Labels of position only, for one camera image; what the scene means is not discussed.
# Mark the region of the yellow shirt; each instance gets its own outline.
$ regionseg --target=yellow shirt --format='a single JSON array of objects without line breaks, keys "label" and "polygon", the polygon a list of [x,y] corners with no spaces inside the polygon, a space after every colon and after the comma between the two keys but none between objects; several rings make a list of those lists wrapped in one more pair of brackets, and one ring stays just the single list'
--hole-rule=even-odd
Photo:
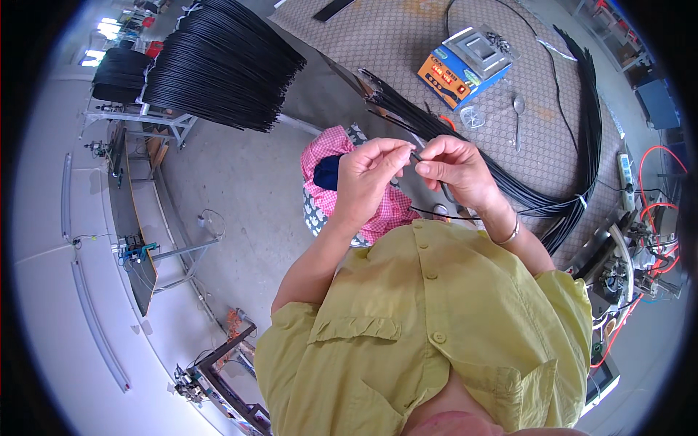
[{"label": "yellow shirt", "polygon": [[450,366],[506,432],[571,427],[586,397],[582,280],[479,232],[415,220],[352,249],[321,306],[272,315],[255,368],[277,436],[398,435]]}]

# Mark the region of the bracelet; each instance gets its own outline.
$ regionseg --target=bracelet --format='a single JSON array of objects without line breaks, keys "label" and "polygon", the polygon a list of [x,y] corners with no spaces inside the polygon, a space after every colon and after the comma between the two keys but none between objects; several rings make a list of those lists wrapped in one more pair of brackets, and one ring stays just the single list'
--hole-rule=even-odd
[{"label": "bracelet", "polygon": [[517,213],[517,225],[516,225],[516,227],[514,227],[514,231],[512,232],[512,236],[509,236],[509,239],[507,239],[507,240],[504,241],[504,242],[495,242],[495,241],[492,241],[492,242],[494,242],[494,243],[497,244],[498,246],[503,246],[503,245],[505,245],[506,243],[511,242],[512,239],[515,238],[515,237],[517,237],[517,235],[519,234],[519,228],[520,228],[519,226],[520,226],[520,224],[519,224],[519,214]]}]

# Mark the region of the workbench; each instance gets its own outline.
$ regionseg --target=workbench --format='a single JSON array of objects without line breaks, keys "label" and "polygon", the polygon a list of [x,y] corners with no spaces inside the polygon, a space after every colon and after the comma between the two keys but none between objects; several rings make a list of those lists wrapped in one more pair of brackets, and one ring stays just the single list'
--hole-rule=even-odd
[{"label": "workbench", "polygon": [[[534,14],[513,0],[503,0],[526,18],[540,39],[571,56],[562,38]],[[486,151],[502,168],[536,190],[569,197],[574,192],[577,152],[556,100],[556,86],[547,49],[537,41],[526,23],[494,0],[456,0],[445,28],[448,0],[356,0],[330,21],[313,20],[328,0],[286,0],[269,19],[324,56],[332,69],[358,93],[366,86],[358,74],[365,68],[395,88],[402,96],[426,110],[454,122],[464,137]],[[447,107],[416,72],[431,50],[468,25],[487,24],[521,53],[506,76],[472,100],[484,113],[484,126],[467,130],[458,112]],[[577,64],[553,53],[560,101],[575,137],[579,131],[580,85]],[[514,148],[515,93],[526,99],[521,116],[521,152]],[[608,109],[602,106],[602,157],[599,180],[618,185],[616,152],[623,145]],[[615,207],[618,195],[599,187],[577,228],[553,256],[560,268],[584,245]],[[549,221],[522,217],[526,226],[542,234]]]}]

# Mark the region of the bundle of black cables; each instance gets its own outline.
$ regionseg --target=bundle of black cables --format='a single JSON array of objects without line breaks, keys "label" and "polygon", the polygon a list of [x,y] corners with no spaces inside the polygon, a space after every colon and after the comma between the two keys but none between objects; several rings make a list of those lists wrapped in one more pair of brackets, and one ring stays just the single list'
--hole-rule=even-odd
[{"label": "bundle of black cables", "polygon": [[196,2],[165,39],[142,101],[267,132],[306,60],[233,0]]},{"label": "bundle of black cables", "polygon": [[[577,161],[578,171],[574,196],[569,199],[561,199],[539,193],[515,179],[485,152],[480,151],[502,192],[527,208],[520,211],[520,215],[557,218],[557,221],[541,238],[541,242],[550,254],[553,254],[560,247],[581,219],[587,201],[593,193],[601,159],[601,109],[591,54],[587,49],[582,50],[565,32],[557,27],[555,29],[565,39],[574,57],[578,59],[577,68],[581,81],[579,150],[577,152],[579,159]],[[466,140],[435,116],[407,101],[379,77],[366,70],[361,70],[361,72],[371,79],[378,88],[366,99],[401,119],[390,115],[383,118],[426,141],[439,135],[451,135]]]},{"label": "bundle of black cables", "polygon": [[135,103],[152,60],[127,48],[110,48],[94,73],[92,96],[104,101]]}]

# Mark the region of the pink gingham fabric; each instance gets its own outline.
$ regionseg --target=pink gingham fabric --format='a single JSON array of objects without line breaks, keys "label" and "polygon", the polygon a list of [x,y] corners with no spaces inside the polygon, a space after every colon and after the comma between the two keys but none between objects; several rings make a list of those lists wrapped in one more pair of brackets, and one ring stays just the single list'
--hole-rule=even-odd
[{"label": "pink gingham fabric", "polygon": [[[332,216],[334,212],[337,192],[314,184],[315,167],[323,158],[350,153],[355,149],[344,128],[336,126],[322,132],[301,153],[301,171],[306,180],[304,187],[313,196],[315,205],[327,216]],[[412,200],[398,188],[386,186],[376,214],[361,228],[361,235],[373,244],[395,227],[410,224],[419,218],[417,212],[409,209],[411,204]]]}]

